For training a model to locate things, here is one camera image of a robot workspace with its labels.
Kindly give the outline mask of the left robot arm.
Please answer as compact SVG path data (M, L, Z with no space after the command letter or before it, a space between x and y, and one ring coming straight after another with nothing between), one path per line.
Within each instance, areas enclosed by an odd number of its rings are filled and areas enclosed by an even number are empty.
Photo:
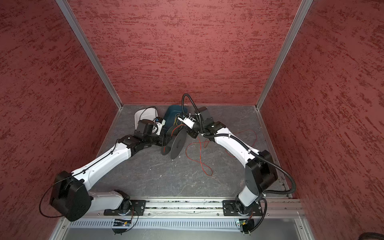
M74 222L85 214L111 210L117 215L133 214L130 196L121 190L94 192L93 186L119 164L153 145L163 146L167 137L165 120L138 121L133 135L116 140L114 146L83 167L59 173L52 186L50 205L67 220Z

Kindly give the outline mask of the black cable spool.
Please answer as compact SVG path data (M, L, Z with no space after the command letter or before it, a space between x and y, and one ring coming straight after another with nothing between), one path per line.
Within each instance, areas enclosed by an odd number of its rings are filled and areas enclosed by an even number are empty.
M165 133L165 141L161 147L163 156L170 155L172 160L176 159L182 151L187 138L187 129L184 125L172 126Z

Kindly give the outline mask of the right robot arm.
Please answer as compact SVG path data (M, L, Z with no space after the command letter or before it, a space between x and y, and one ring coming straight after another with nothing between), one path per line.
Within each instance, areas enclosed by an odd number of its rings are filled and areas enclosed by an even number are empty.
M223 123L215 122L206 107L200 108L194 117L188 115L179 117L178 120L186 124L191 137L202 135L225 148L243 165L246 186L237 195L235 206L239 214L247 215L254 203L259 201L258 197L262 197L263 193L278 180L271 154L249 146Z

